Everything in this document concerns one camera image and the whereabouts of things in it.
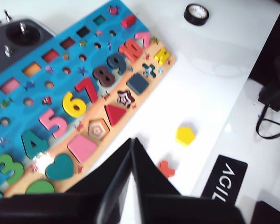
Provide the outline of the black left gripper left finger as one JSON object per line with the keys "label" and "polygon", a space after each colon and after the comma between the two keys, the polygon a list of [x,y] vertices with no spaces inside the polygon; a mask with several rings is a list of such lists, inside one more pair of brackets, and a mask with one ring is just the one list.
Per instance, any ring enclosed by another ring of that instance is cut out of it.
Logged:
{"label": "black left gripper left finger", "polygon": [[80,198],[70,224],[118,224],[131,173],[133,140],[126,140],[105,162],[67,190]]}

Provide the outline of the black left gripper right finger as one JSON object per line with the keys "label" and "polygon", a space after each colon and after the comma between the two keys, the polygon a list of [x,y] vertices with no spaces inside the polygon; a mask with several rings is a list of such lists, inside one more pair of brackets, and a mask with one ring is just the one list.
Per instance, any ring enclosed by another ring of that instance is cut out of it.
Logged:
{"label": "black left gripper right finger", "polygon": [[155,166],[138,138],[133,140],[132,165],[142,210],[146,207],[148,195],[180,195],[179,191]]}

